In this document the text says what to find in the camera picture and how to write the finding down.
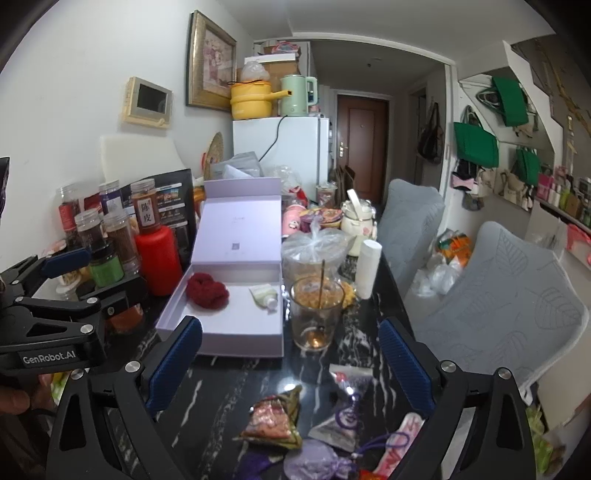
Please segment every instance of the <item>human hand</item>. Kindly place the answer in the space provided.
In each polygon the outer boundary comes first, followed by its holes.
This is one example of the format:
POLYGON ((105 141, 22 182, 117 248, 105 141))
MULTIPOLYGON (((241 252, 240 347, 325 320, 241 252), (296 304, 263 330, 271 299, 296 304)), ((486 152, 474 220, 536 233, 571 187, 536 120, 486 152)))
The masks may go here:
POLYGON ((51 397, 51 379, 52 374, 39 375, 39 386, 35 390, 33 397, 29 397, 23 390, 3 387, 0 385, 0 415, 9 413, 19 415, 32 408, 44 408, 52 410, 55 407, 51 397))

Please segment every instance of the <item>gold picture frame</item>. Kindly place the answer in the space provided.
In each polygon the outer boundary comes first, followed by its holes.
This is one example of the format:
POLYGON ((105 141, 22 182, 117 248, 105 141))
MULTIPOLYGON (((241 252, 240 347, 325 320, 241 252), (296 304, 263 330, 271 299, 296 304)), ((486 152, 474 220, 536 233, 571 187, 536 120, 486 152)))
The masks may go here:
POLYGON ((230 111, 236 80, 236 40, 199 10, 191 14, 187 105, 230 111))

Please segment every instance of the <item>white refrigerator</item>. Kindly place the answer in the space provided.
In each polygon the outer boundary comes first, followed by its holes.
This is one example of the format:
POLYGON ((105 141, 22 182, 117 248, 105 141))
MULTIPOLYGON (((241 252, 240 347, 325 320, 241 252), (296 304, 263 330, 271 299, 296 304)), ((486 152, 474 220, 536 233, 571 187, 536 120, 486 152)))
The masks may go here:
POLYGON ((256 153, 265 175, 273 166, 287 165, 300 176, 306 196, 315 200, 316 185, 328 179, 330 121, 307 116, 281 120, 270 117, 234 121, 234 154, 256 153))

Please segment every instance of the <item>gray chair cover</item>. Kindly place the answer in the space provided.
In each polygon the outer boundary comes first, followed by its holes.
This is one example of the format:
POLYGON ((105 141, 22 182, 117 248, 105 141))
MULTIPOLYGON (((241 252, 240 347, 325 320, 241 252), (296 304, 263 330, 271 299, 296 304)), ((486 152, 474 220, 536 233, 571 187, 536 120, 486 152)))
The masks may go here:
POLYGON ((524 388, 575 345, 588 320, 554 252, 486 222, 458 282, 413 330, 438 359, 484 374, 507 367, 524 388))
POLYGON ((402 298, 427 261, 444 209, 443 199, 433 187, 418 187, 400 179, 390 182, 378 242, 402 298))

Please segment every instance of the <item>burgundy fuzzy hair tie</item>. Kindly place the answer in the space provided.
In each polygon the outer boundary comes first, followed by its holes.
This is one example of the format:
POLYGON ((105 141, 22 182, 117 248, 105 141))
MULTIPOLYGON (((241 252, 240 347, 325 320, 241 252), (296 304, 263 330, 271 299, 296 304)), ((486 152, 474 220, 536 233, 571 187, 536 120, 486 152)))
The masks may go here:
POLYGON ((204 309, 218 310, 228 302, 230 292, 211 275, 195 273, 187 282, 187 297, 204 309))

